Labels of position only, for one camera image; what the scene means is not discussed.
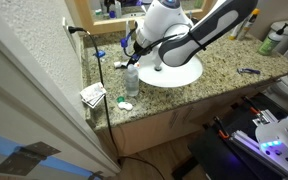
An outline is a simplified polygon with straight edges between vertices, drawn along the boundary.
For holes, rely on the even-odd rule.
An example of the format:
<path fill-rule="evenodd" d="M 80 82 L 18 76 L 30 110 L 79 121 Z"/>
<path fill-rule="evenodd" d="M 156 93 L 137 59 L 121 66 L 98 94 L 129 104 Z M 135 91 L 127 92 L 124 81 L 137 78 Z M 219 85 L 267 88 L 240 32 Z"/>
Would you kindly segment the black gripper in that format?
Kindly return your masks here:
<path fill-rule="evenodd" d="M 144 56 L 148 53 L 147 48 L 141 47 L 137 42 L 133 44 L 134 53 L 131 55 L 128 65 L 135 64 L 141 56 Z"/>

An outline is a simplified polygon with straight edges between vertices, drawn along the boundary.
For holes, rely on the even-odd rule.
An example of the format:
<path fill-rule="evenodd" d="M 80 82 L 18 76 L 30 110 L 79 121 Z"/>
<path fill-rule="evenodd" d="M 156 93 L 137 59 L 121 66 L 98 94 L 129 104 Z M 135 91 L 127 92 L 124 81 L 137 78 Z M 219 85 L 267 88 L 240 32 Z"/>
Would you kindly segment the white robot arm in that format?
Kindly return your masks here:
<path fill-rule="evenodd" d="M 136 22 L 134 54 L 129 64 L 158 45 L 157 59 L 170 67 L 185 65 L 200 50 L 243 21 L 258 0 L 217 0 L 196 24 L 184 13 L 180 0 L 153 0 L 145 17 Z"/>

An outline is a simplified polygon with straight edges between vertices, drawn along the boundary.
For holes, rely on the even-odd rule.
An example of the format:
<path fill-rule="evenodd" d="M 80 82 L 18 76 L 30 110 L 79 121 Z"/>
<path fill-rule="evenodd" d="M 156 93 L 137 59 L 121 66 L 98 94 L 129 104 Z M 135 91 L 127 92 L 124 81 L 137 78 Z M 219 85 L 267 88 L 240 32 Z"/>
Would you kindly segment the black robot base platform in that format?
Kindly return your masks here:
<path fill-rule="evenodd" d="M 175 180 L 198 165 L 209 180 L 288 180 L 288 113 L 258 94 L 217 118 L 188 149 Z"/>

